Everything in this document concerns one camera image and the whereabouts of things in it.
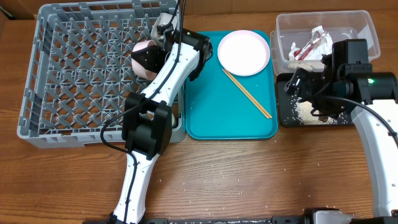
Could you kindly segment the pink bowl with rice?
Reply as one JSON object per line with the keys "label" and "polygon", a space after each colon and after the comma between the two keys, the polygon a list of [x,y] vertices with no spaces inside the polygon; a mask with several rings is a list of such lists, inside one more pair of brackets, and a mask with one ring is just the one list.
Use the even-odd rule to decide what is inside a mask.
{"label": "pink bowl with rice", "polygon": [[[145,48],[147,48],[149,46],[152,46],[152,45],[156,45],[156,42],[154,40],[146,40],[146,41],[143,41],[143,42],[138,42],[134,46],[132,52],[135,53],[138,50],[145,49]],[[133,72],[138,77],[145,78],[146,80],[153,80],[156,77],[157,73],[149,71],[149,70],[146,70],[137,60],[131,58],[131,62],[132,62]]]}

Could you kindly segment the white rice leftovers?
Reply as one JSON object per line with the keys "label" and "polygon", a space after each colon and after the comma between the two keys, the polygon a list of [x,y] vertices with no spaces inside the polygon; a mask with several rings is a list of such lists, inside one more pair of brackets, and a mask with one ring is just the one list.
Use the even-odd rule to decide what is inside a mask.
{"label": "white rice leftovers", "polygon": [[298,121],[300,125],[329,125],[337,124],[337,120],[329,118],[326,123],[318,120],[318,116],[313,116],[311,111],[313,110],[312,104],[310,102],[299,103],[294,101],[292,103],[293,109],[293,121]]}

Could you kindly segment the brown food chunk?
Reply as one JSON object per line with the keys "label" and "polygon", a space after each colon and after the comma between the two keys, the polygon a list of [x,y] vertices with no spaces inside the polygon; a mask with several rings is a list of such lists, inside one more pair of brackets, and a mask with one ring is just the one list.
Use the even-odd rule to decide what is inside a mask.
{"label": "brown food chunk", "polygon": [[328,121],[328,119],[329,119],[328,116],[319,116],[318,117],[318,120],[323,122],[323,123],[326,123]]}

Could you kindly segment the foil wrapper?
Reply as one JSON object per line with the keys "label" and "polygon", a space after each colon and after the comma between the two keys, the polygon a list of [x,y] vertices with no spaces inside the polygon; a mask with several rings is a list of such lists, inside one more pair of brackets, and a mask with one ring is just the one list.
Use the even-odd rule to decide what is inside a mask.
{"label": "foil wrapper", "polygon": [[304,60],[305,57],[310,53],[310,51],[316,45],[318,45],[327,34],[328,34],[327,31],[323,32],[316,31],[303,49],[294,52],[294,59]]}

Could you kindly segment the grey bowl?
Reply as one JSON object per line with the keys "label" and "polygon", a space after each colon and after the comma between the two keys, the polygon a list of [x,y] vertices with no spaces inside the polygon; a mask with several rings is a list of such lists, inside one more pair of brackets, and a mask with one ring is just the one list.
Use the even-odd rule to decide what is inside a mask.
{"label": "grey bowl", "polygon": [[172,14],[167,14],[165,12],[161,13],[160,16],[155,21],[152,27],[150,37],[155,43],[162,47],[165,42],[165,33],[168,31],[173,32],[177,27],[178,19]]}

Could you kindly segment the white round plate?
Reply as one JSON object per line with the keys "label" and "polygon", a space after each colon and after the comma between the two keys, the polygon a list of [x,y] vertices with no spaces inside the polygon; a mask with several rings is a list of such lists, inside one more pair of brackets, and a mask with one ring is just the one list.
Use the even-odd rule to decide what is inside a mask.
{"label": "white round plate", "polygon": [[260,34],[251,30],[236,30],[222,38],[217,57],[221,66],[233,75],[248,77],[267,67],[271,50]]}

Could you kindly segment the white paper cup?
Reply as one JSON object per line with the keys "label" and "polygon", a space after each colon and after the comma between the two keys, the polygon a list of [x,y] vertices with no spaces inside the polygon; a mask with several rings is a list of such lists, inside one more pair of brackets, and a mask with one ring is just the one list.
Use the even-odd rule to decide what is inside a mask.
{"label": "white paper cup", "polygon": [[171,113],[171,119],[172,119],[172,129],[177,127],[177,119],[173,113]]}

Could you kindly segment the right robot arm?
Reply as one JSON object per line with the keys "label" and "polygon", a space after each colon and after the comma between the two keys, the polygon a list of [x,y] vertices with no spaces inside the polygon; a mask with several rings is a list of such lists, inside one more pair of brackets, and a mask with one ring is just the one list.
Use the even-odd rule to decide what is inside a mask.
{"label": "right robot arm", "polygon": [[397,77],[374,72],[365,39],[332,45],[322,72],[298,68],[287,95],[312,104],[312,116],[351,116],[366,155],[375,217],[397,218]]}

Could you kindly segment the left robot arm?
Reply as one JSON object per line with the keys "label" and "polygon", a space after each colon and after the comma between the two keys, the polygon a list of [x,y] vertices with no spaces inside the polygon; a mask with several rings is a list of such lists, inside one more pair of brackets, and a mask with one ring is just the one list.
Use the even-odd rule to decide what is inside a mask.
{"label": "left robot arm", "polygon": [[109,223],[140,223],[145,214],[147,188],[152,170],[172,137],[172,104],[186,79],[196,79],[211,58],[213,46],[208,36],[187,29],[176,31],[171,49],[159,58],[158,45],[148,45],[134,52],[135,58],[155,71],[155,78],[141,93],[130,93],[121,120],[126,153],[126,173],[118,205]]}

